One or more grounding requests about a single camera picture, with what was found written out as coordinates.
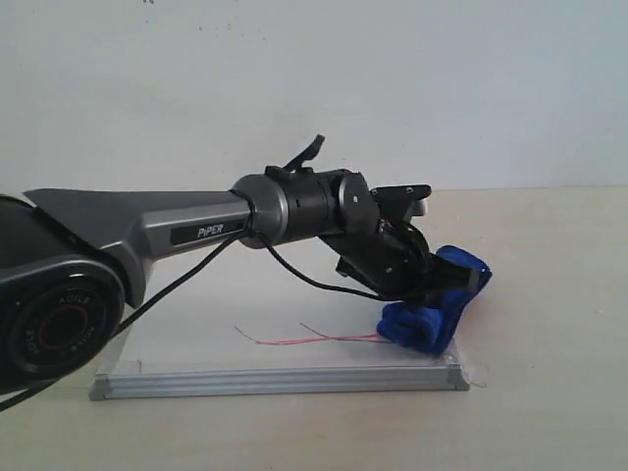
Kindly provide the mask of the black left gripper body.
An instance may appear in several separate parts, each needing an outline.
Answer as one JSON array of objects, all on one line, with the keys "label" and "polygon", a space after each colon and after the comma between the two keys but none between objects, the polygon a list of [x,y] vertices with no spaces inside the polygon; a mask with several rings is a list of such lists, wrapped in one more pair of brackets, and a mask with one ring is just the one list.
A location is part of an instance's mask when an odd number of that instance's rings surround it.
[{"label": "black left gripper body", "polygon": [[336,271],[387,300],[423,298],[434,291],[435,267],[423,234],[409,223],[381,223],[368,234],[324,235],[339,257]]}]

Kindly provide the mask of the black and grey left robot arm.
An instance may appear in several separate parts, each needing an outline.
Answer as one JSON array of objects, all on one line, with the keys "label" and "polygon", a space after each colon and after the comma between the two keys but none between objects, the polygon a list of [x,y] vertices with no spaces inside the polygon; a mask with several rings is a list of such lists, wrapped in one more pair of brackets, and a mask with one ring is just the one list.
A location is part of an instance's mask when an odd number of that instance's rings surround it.
[{"label": "black and grey left robot arm", "polygon": [[1,390],[23,400],[88,363],[154,304],[146,286],[164,258],[239,242],[317,238],[386,307],[378,331],[430,354],[446,349],[466,305],[491,278],[485,262],[431,250],[412,224],[423,184],[370,188],[349,170],[268,167],[226,191],[44,188],[1,199]]}]

